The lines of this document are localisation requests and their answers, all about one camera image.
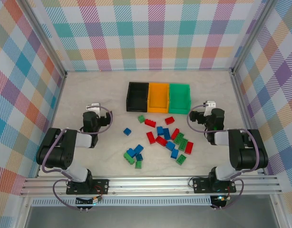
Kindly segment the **green plastic bin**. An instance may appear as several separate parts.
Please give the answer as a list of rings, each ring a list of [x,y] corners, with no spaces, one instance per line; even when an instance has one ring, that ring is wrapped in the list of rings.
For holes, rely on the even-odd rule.
[[[169,113],[187,115],[191,109],[189,84],[170,84]]]

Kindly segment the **black plastic bin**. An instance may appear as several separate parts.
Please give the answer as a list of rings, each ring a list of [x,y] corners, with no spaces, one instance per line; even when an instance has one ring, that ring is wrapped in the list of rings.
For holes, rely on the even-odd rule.
[[[148,82],[129,82],[126,111],[127,112],[147,112]]]

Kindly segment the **orange plastic bin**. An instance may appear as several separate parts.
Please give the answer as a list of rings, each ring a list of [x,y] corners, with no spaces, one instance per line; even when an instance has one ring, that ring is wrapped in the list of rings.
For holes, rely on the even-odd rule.
[[[149,83],[147,111],[149,113],[168,113],[169,111],[169,84]]]

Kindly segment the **black connector board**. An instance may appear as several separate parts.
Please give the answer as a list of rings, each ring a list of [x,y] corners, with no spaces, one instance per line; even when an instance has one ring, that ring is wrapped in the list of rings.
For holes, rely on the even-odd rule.
[[[93,197],[90,199],[76,198],[75,205],[80,211],[85,210],[86,212],[88,212],[91,208],[97,205],[101,200],[102,200],[101,196]]]
[[[210,196],[211,208],[222,209],[226,206],[227,202],[231,199],[230,196]]]

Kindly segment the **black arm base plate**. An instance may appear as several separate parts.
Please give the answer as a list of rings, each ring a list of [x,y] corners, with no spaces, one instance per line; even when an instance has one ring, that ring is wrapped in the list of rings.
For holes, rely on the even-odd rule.
[[[194,193],[236,193],[234,182],[193,178]]]
[[[108,179],[93,179],[85,182],[67,182],[67,195],[107,195]]]

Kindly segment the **aluminium mounting rail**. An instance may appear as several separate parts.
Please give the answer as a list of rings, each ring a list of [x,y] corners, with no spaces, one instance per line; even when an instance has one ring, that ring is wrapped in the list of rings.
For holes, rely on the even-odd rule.
[[[21,197],[49,197],[53,196],[52,187],[60,176],[41,176],[26,179]],[[102,187],[107,189],[106,196],[193,196],[193,181],[187,176],[154,176],[154,177],[95,177]],[[276,176],[243,175],[240,177],[244,184],[237,180],[233,186],[238,195],[243,188],[243,195],[270,195],[281,194],[282,189]]]

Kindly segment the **aluminium frame post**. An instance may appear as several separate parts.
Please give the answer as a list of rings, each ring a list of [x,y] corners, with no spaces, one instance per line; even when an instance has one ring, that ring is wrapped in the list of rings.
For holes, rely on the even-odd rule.
[[[27,17],[29,23],[31,24],[32,28],[34,29],[35,34],[39,38],[40,42],[44,46],[45,50],[47,51],[49,57],[51,58],[54,66],[57,68],[58,72],[62,76],[63,79],[67,77],[67,72],[63,67],[57,53],[55,52],[48,36],[46,35],[41,23],[37,19],[32,7],[28,3],[28,0],[16,0],[19,7]]]
[[[246,59],[254,41],[258,38],[265,22],[278,0],[255,0],[248,12],[243,30],[239,36],[239,43],[235,46],[234,57],[230,64],[230,70],[234,75]]]

